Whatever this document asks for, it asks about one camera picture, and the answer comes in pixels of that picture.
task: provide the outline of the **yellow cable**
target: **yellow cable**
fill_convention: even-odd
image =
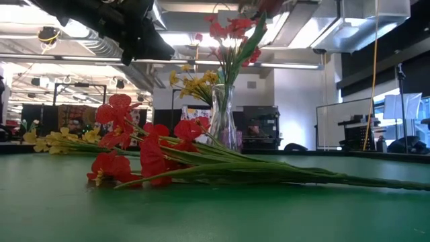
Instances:
[[[365,129],[365,139],[364,139],[364,146],[363,151],[366,151],[366,145],[368,144],[368,138],[369,138],[369,131],[370,131],[370,116],[372,115],[372,110],[374,107],[374,96],[375,96],[375,84],[376,84],[376,62],[378,61],[378,24],[379,24],[379,6],[380,6],[380,0],[377,0],[376,5],[376,30],[375,30],[375,50],[374,50],[374,78],[372,83],[372,97],[370,99],[370,108],[369,108],[369,118],[368,118],[368,125]]]
[[[39,38],[39,37],[38,37],[38,39],[39,39],[40,41],[42,41],[42,42],[51,41],[51,40],[56,39],[56,38],[60,35],[60,33],[61,33],[61,30],[60,30],[60,31],[58,31],[58,33],[57,33],[54,37],[51,37],[51,38],[48,38],[48,39],[41,39],[41,38]]]

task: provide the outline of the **black chair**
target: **black chair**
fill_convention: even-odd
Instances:
[[[284,150],[285,151],[307,151],[308,148],[306,148],[302,145],[290,143],[290,144],[285,146]]]

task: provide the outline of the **pole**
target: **pole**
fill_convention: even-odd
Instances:
[[[173,131],[173,101],[175,100],[175,92],[181,91],[180,89],[173,89],[172,90],[172,106],[171,106],[171,115],[170,115],[170,130]]]
[[[408,131],[406,127],[406,118],[404,116],[404,100],[403,100],[403,81],[406,79],[406,75],[402,71],[402,63],[397,65],[397,79],[400,90],[400,99],[402,104],[402,120],[403,120],[403,137],[404,137],[404,151],[408,153]]]
[[[57,96],[57,87],[60,85],[60,83],[55,83],[55,86],[54,86],[54,99],[53,99],[53,101],[52,101],[52,105],[53,106],[55,106],[55,102],[56,102],[56,96]]]

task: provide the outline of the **desk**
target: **desk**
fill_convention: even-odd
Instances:
[[[430,165],[265,156],[364,177],[430,182]],[[94,157],[0,155],[1,241],[430,241],[430,192],[350,186],[87,187]],[[138,160],[132,159],[133,168]]]

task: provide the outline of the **ceiling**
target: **ceiling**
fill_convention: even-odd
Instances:
[[[336,6],[333,0],[285,0],[285,4],[280,9],[280,13],[273,19],[268,19],[268,33],[265,35],[261,47],[262,55],[259,62],[262,63],[296,63],[301,66],[311,65],[321,67],[321,56],[315,54],[311,49],[311,44],[322,38],[317,45],[318,48],[325,48],[333,52],[342,52],[340,48],[345,47],[354,50],[357,46],[352,40],[359,40],[361,45],[366,45],[370,39],[366,36],[372,34],[369,28],[374,23],[374,19],[368,17],[366,6],[372,5],[375,0],[363,0],[363,5],[355,5],[355,0],[345,0],[345,9],[354,9],[355,11],[344,11],[343,22],[349,19],[358,19],[359,23],[368,23],[367,25],[357,25],[359,28],[359,38],[342,36],[341,45],[338,32],[344,25],[340,21],[340,6]],[[393,0],[399,5],[408,0]],[[178,60],[203,60],[216,61],[214,57],[209,57],[209,46],[216,46],[217,43],[209,37],[209,23],[204,18],[216,13],[218,21],[225,25],[227,18],[242,17],[243,15],[252,16],[255,13],[253,7],[258,0],[223,0],[223,1],[196,1],[196,0],[158,0],[155,9],[159,9],[160,14],[153,14],[155,24],[158,26],[159,33],[165,42],[172,45],[176,50],[174,59]],[[107,86],[107,96],[116,93],[127,93],[132,96],[134,102],[137,102],[139,94],[143,94],[145,102],[141,108],[148,108],[151,117],[151,93],[153,88],[166,88],[159,75],[168,73],[173,69],[180,69],[180,65],[167,63],[132,63],[125,67],[120,63],[106,63],[105,58],[119,58],[122,50],[118,45],[108,39],[100,39],[97,32],[87,29],[79,22],[69,22],[63,28],[57,19],[48,15],[37,7],[28,5],[28,0],[0,0],[0,53],[10,54],[31,54],[40,56],[91,56],[99,57],[97,62],[79,62],[79,61],[62,61],[56,59],[47,60],[24,60],[22,58],[4,58],[3,61],[7,67],[14,73],[12,85],[13,102],[52,102],[53,83],[89,83]],[[245,9],[244,12],[238,13],[237,9]],[[384,24],[395,22],[401,24],[407,13],[396,15],[388,10],[384,12]],[[52,26],[60,30],[57,42],[47,47],[41,43],[37,33],[44,26]],[[325,38],[322,33],[330,32]],[[192,47],[196,43],[194,36],[196,33],[204,35],[203,42],[200,43],[198,53]],[[216,68],[211,65],[197,66],[197,72],[204,72]],[[244,68],[241,73],[250,73],[260,75],[260,78],[266,78],[267,69],[263,68]],[[36,87],[31,84],[33,78],[42,78],[49,80],[50,84],[43,87]],[[123,79],[125,87],[116,88],[116,81]],[[103,96],[102,90],[94,87],[80,88],[70,86],[69,91],[63,91],[57,101],[60,103],[77,103],[99,105]],[[36,94],[35,98],[28,97],[28,93]],[[87,101],[77,101],[72,98],[73,93],[84,94]]]

